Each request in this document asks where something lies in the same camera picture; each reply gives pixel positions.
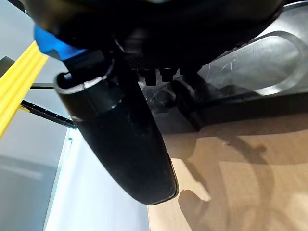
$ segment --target yellow object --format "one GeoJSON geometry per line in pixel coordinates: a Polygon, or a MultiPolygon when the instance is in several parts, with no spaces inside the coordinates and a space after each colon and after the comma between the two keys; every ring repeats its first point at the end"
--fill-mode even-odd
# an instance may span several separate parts
{"type": "Polygon", "coordinates": [[[25,107],[23,107],[22,105],[19,105],[18,109],[23,110],[25,112],[30,112],[29,109],[26,109],[25,107]]]}
{"type": "Polygon", "coordinates": [[[34,41],[0,78],[0,137],[47,59],[34,41]]]}

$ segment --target black metal bar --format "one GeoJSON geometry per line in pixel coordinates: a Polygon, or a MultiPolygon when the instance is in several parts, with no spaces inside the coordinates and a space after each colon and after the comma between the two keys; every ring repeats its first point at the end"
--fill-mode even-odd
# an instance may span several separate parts
{"type": "Polygon", "coordinates": [[[48,111],[47,109],[44,109],[42,107],[39,107],[33,103],[30,103],[26,100],[23,100],[21,102],[21,105],[29,110],[30,113],[35,114],[37,116],[40,116],[42,118],[45,118],[47,120],[50,120],[52,122],[55,122],[57,124],[61,124],[63,126],[66,126],[68,128],[76,129],[76,125],[74,122],[68,118],[65,118],[61,115],[58,115],[56,113],[53,113],[51,111],[48,111]]]}
{"type": "Polygon", "coordinates": [[[30,89],[53,89],[52,83],[34,83],[30,89]]]}

